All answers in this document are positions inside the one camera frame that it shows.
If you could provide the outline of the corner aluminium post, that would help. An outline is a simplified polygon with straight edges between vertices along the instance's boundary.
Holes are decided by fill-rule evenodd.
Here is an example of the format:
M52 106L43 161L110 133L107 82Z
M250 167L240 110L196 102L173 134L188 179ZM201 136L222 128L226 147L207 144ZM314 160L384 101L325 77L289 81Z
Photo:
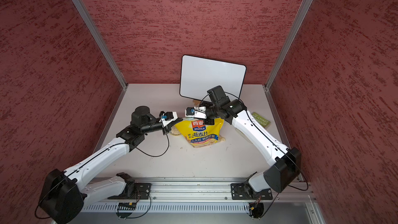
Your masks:
M272 71L266 81L266 84L264 86L264 90L265 92L270 92L272 84L274 82L274 80L276 79L276 76L280 70L280 68L282 67L282 64L286 58L286 55L289 52L289 49L308 13L308 10L312 4L313 0L302 0L300 7L296 13L296 16L294 18L294 21L292 23L292 26L289 30L289 33L287 35L287 38L281 48L281 51L276 59L276 62L272 68Z
M88 28L91 36L95 40L97 46L99 47L102 55L106 59L108 65L110 66L114 76L117 78L119 84L121 85L122 89L125 91L128 87L128 83L126 82L121 70L119 69L117 63L115 62L109 48L106 45L102 35L100 34L97 26L95 25L92 17L90 16L83 0L72 0L75 8L77 9L78 13L80 14L81 18L83 19L86 27Z

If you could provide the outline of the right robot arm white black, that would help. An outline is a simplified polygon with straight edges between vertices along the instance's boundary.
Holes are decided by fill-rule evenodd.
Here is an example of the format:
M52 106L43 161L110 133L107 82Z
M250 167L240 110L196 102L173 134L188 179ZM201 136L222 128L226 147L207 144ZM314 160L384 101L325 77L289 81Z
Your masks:
M269 165L267 170L247 180L249 189L255 192L265 189L277 193L284 191L301 173L301 152L276 140L255 120L240 99L231 101L221 86L209 89L207 94L212 106L206 109L206 117L221 118L238 129L254 144Z

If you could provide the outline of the green treehouse book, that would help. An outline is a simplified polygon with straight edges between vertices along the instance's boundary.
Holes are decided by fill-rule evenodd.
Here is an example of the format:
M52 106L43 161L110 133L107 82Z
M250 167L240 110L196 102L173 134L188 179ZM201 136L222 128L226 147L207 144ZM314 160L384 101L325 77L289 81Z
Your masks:
M271 124L271 121L267 120L266 118L264 118L263 116L261 116L260 114L253 112L251 113L253 118L265 129L267 129L267 127Z

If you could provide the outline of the aluminium front rail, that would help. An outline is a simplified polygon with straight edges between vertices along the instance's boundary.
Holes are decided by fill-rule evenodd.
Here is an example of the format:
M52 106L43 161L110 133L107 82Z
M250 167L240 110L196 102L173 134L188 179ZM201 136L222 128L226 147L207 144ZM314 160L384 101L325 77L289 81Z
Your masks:
M241 183L244 178L136 178L137 183L150 183L150 195L154 202L254 202L259 197L247 199L244 193L237 194L231 185ZM310 203L316 202L310 183L294 181L283 192L268 190L260 200L275 203Z

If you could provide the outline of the patterned breakfast bowl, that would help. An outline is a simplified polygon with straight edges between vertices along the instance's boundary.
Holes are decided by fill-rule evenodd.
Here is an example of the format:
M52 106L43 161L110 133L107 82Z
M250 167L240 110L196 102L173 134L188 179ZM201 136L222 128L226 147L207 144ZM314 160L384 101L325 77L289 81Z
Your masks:
M175 126L173 126L171 127L170 134L174 136L179 136L181 135L181 132Z

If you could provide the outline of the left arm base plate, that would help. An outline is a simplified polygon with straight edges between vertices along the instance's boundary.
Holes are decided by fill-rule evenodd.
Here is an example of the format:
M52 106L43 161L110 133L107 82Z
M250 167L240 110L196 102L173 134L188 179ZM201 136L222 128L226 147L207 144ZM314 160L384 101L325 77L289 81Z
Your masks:
M151 183L127 183L121 194L120 199L148 200L151 192Z

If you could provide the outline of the yellow oats bag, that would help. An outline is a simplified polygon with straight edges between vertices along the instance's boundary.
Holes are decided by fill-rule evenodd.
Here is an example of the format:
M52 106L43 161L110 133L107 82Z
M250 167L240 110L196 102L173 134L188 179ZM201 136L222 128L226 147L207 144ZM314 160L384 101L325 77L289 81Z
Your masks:
M184 120L175 125L185 140L194 148L220 143L225 140L220 135L224 120L218 118L215 125L205 125L204 120Z

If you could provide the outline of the left corner aluminium post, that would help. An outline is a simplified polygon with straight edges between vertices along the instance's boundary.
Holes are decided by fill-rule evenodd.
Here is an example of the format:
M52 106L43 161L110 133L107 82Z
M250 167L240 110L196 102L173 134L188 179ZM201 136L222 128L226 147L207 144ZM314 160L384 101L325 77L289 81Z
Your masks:
M95 40L97 46L99 47L102 55L106 59L108 65L110 66L114 76L117 78L119 84L121 85L122 89L125 91L128 87L128 83L126 82L121 70L119 69L117 63L115 62L109 48L106 45L102 35L100 34L97 26L95 25L92 17L90 16L83 0L72 0L75 8L77 9L78 13L80 14L81 18L83 19L86 27L88 28L91 36Z

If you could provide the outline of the right corner aluminium post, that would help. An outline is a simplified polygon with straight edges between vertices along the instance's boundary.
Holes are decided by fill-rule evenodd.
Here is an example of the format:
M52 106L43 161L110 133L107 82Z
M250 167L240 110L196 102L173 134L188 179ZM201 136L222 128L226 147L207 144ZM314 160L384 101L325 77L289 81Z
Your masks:
M282 67L282 64L286 58L286 55L289 52L289 49L308 13L308 10L312 4L313 0L302 0L300 7L296 13L296 16L294 18L294 21L292 23L292 26L289 30L289 33L287 35L287 38L281 48L281 51L276 59L276 62L272 68L272 71L266 81L266 84L264 86L264 90L265 92L270 92L272 84L274 82L274 80L276 79L276 76L280 70L280 68Z

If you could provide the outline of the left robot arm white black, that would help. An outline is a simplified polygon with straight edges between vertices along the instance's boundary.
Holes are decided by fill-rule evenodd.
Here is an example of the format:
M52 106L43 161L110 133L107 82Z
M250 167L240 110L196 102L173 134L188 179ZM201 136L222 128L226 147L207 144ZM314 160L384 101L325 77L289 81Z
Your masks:
M137 107L130 124L103 148L64 171L51 171L45 178L37 207L56 223L67 224L83 208L104 199L148 198L149 190L137 187L135 179L127 173L118 173L94 184L91 180L113 162L137 149L146 134L162 131L166 135L182 120L175 112L160 112L155 118L149 107Z

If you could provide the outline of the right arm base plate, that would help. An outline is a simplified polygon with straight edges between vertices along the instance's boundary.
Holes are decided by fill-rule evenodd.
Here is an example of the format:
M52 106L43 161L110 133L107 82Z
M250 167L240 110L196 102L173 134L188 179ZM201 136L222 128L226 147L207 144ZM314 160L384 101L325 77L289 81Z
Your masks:
M256 192L249 184L232 183L231 195L233 200L272 200L272 192L270 189L264 189Z

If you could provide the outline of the white board black frame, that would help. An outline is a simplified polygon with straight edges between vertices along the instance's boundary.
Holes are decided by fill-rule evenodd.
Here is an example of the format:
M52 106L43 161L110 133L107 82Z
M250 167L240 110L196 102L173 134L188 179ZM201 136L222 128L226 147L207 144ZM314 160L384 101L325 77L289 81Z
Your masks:
M201 100L209 89L221 86L226 93L239 97L246 71L245 65L184 55L179 94Z

